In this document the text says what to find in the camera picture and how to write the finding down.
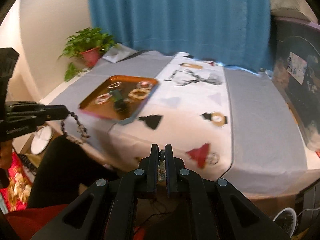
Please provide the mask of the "orange metal tray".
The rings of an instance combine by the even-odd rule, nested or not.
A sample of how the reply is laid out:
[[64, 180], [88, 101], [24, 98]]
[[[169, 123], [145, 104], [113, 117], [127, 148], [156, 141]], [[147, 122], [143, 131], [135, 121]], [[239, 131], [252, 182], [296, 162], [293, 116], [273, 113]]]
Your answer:
[[[114, 82], [122, 82], [121, 89], [108, 89]], [[135, 120], [147, 101], [159, 87], [156, 79], [114, 75], [100, 84], [80, 102], [80, 111], [121, 125]]]

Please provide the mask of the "thin gold bangle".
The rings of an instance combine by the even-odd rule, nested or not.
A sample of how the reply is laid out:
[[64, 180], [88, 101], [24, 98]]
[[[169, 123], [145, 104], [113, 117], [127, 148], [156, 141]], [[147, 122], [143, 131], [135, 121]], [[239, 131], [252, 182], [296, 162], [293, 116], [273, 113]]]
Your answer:
[[118, 82], [111, 83], [110, 85], [108, 85], [107, 88], [110, 90], [121, 89], [121, 85], [122, 85], [122, 82], [118, 81]]

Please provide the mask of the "white round floor device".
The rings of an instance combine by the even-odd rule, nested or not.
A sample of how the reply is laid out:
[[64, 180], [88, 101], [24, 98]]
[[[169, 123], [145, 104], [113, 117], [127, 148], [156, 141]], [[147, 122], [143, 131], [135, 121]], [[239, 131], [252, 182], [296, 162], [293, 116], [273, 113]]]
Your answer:
[[30, 151], [34, 155], [38, 155], [44, 151], [53, 137], [53, 129], [50, 126], [44, 126], [34, 133], [31, 142]]

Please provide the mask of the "red flower pot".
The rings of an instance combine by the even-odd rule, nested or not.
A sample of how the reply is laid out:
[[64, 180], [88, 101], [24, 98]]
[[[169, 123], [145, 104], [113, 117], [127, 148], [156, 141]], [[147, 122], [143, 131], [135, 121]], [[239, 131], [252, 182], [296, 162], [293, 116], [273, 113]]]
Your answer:
[[101, 58], [99, 47], [81, 52], [80, 55], [88, 68], [94, 67], [98, 60]]

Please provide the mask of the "green potted plant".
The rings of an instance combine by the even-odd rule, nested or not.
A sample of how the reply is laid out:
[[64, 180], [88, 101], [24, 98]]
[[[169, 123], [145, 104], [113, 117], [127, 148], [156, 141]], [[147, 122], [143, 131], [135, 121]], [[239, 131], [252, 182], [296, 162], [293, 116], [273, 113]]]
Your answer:
[[116, 44], [112, 34], [104, 33], [101, 28], [85, 28], [67, 37], [67, 42], [62, 50], [61, 57], [81, 60], [85, 65], [80, 53], [99, 47], [100, 56], [106, 54]]

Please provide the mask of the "grey table cloth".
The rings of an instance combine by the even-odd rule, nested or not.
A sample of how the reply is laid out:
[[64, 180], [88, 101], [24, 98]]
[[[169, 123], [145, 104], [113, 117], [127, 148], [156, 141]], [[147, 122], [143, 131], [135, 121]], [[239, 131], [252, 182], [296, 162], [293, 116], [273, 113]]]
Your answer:
[[[63, 104], [88, 129], [89, 145], [124, 171], [122, 159], [111, 144], [110, 131], [117, 124], [88, 115], [79, 109], [95, 88], [114, 75], [157, 75], [174, 57], [148, 51], [117, 63], [100, 60], [88, 73], [66, 87], [54, 100]], [[298, 193], [308, 185], [302, 137], [289, 109], [266, 76], [225, 68], [232, 126], [230, 168], [221, 178], [247, 194], [277, 196]]]

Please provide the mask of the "red fabric on floor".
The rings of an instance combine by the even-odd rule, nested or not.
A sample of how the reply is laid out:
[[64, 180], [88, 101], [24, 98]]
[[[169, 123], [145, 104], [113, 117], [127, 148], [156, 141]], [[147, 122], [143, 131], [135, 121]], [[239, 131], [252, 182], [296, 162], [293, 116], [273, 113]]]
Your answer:
[[4, 217], [12, 226], [19, 239], [31, 239], [35, 233], [55, 218], [67, 205], [52, 205], [40, 208], [28, 208], [32, 189], [30, 180], [17, 161], [17, 156], [9, 168], [9, 186], [1, 190], [8, 213]]

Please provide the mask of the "white printed table runner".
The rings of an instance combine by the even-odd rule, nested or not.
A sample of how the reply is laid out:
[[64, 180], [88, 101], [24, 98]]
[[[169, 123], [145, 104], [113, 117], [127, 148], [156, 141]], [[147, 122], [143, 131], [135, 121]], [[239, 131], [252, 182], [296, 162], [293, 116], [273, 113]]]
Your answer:
[[110, 131], [122, 168], [136, 167], [152, 144], [161, 148], [169, 144], [188, 169], [209, 180], [222, 177], [233, 160], [224, 67], [178, 53], [157, 80], [159, 87], [136, 120]]

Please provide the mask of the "dark plastic storage bin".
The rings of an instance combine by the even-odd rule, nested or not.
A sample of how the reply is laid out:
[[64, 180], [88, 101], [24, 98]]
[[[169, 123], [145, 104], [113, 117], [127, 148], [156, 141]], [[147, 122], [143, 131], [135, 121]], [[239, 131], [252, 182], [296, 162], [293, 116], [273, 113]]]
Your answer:
[[273, 83], [285, 99], [304, 144], [319, 151], [319, 25], [276, 17]]

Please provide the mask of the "blue curtain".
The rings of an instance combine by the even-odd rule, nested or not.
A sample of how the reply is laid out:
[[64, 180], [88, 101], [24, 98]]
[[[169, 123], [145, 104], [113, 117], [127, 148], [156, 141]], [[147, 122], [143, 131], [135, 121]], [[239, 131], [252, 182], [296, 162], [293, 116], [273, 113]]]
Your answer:
[[88, 0], [92, 24], [136, 50], [272, 69], [270, 0]]

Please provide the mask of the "beige fabric storage box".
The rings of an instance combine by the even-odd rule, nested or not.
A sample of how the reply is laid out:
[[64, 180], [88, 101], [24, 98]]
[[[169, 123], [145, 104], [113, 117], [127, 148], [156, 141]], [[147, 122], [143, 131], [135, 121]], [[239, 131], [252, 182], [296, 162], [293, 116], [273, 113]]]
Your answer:
[[306, 0], [270, 0], [272, 16], [288, 17], [318, 23], [318, 17]]

